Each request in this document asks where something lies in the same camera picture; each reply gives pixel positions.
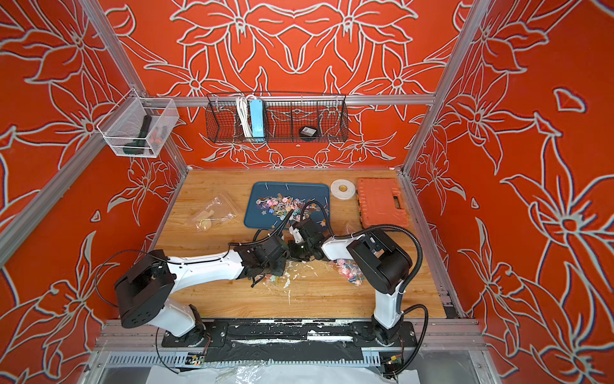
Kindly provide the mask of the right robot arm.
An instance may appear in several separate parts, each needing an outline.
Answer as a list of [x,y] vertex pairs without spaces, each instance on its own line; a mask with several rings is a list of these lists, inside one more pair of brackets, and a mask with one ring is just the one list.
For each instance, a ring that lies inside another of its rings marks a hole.
[[326,234],[311,219],[289,228],[289,255],[297,260],[350,260],[376,291],[370,337],[388,346],[399,339],[405,289],[419,272],[424,254],[417,236],[392,224],[349,235]]

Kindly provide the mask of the light blue box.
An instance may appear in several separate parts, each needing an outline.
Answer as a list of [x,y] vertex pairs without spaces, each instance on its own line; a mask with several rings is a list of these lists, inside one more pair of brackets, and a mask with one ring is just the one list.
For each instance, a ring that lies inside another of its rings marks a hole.
[[264,127],[264,104],[262,100],[253,99],[249,101],[249,110],[251,117],[252,136],[259,141],[265,137]]

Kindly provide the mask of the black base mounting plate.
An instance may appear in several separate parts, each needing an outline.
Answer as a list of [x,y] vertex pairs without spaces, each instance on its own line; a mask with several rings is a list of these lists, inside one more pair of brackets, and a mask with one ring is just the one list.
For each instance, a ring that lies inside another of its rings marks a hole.
[[196,338],[160,331],[161,347],[185,355],[183,366],[209,363],[329,363],[378,366],[411,353],[419,334],[412,323],[376,329],[371,319],[223,318],[205,323]]

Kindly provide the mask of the orange tool case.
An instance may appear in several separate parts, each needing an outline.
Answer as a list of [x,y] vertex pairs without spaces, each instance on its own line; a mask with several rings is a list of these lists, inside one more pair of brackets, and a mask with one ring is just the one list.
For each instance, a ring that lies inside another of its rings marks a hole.
[[409,227],[409,216],[396,179],[362,178],[357,183],[361,224]]

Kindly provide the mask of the candy ziploc bag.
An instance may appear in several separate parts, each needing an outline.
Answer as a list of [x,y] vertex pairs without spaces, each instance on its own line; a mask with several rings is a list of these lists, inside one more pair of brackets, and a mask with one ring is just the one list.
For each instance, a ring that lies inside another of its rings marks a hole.
[[281,276],[267,275],[264,284],[269,291],[275,294],[286,296],[287,302],[291,303],[291,285],[294,280],[300,277],[300,263],[287,262],[286,268]]
[[231,222],[238,216],[238,208],[226,194],[215,195],[201,210],[193,214],[188,224],[197,232],[204,232]]
[[329,265],[333,267],[339,275],[343,276],[349,283],[355,286],[361,286],[365,281],[358,264],[349,259],[337,259],[329,262]]

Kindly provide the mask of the green black tool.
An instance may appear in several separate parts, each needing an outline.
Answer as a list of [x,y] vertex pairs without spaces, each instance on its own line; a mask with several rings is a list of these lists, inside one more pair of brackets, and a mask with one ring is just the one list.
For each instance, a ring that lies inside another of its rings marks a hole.
[[136,139],[123,146],[123,152],[126,155],[143,155],[146,148],[146,137],[149,134],[150,125],[152,122],[151,115],[145,115],[142,120],[142,125]]

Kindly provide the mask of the white tape roll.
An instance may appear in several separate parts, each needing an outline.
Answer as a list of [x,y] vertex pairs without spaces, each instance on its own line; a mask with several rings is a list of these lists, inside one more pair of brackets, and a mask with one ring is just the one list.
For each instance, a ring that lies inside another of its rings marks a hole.
[[346,201],[356,194],[356,187],[350,180],[337,179],[331,183],[330,192],[335,198]]

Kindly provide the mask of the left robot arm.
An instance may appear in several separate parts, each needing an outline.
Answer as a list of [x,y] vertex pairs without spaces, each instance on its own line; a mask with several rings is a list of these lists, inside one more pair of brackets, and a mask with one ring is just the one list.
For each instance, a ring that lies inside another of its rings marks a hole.
[[206,339],[206,326],[195,306],[174,301],[172,294],[217,281],[255,282],[265,275],[281,275],[288,255],[289,247],[279,236],[192,258],[151,251],[114,285],[121,325],[125,329],[155,326],[169,334],[173,346],[196,346]]

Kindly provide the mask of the clear plastic bin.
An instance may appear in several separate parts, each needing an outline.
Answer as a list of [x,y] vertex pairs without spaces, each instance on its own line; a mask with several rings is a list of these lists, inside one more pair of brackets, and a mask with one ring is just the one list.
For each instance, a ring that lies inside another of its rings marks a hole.
[[[152,116],[143,155],[126,155],[123,146],[136,139],[145,115]],[[134,89],[124,94],[96,128],[118,157],[157,158],[179,120],[176,103],[168,98],[146,98]]]

